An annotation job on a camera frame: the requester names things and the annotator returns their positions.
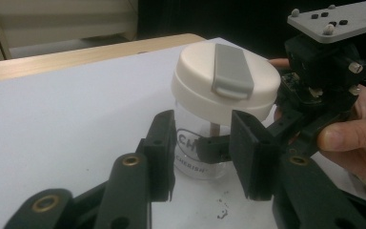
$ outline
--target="motion capture marker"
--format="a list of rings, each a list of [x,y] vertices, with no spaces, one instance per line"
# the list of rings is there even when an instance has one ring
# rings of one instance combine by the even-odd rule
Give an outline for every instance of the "motion capture marker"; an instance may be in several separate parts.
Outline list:
[[[298,17],[299,16],[299,9],[293,9],[293,11],[291,12],[291,16],[292,17]]]
[[[340,20],[340,21],[338,22],[338,24],[339,24],[340,26],[345,26],[345,25],[347,25],[347,23],[349,23],[349,21],[348,21],[348,20]]]
[[[333,35],[335,31],[335,27],[332,24],[329,24],[325,27],[325,29],[323,29],[323,34],[324,35]]]

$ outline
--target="plastic container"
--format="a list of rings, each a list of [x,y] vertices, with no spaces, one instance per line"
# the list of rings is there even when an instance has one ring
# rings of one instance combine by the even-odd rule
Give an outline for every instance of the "plastic container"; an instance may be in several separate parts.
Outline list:
[[[225,175],[232,163],[201,162],[196,141],[200,136],[228,135],[232,110],[264,120],[275,102],[279,84],[277,70],[252,52],[208,42],[185,48],[172,81],[176,99],[175,167],[200,179]]]

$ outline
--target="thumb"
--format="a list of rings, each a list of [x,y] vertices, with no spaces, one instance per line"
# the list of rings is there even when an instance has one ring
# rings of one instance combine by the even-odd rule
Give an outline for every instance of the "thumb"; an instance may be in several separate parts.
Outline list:
[[[317,137],[317,146],[331,152],[366,148],[366,119],[338,122],[325,127]]]

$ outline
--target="human hand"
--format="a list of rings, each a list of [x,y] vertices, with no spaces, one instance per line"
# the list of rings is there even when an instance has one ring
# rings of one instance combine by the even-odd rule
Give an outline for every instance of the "human hand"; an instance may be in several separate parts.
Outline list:
[[[279,69],[289,69],[287,59],[270,62]],[[366,180],[366,87],[359,88],[351,119],[325,127],[318,135],[317,146],[331,161]]]

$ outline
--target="clear glass jar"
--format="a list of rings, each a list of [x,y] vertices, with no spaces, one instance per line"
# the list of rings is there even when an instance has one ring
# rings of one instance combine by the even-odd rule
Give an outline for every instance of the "clear glass jar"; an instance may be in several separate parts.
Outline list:
[[[184,174],[198,179],[223,177],[232,168],[231,162],[208,164],[201,162],[196,151],[201,136],[229,135],[230,128],[213,124],[175,104],[177,144],[174,151],[174,166]]]

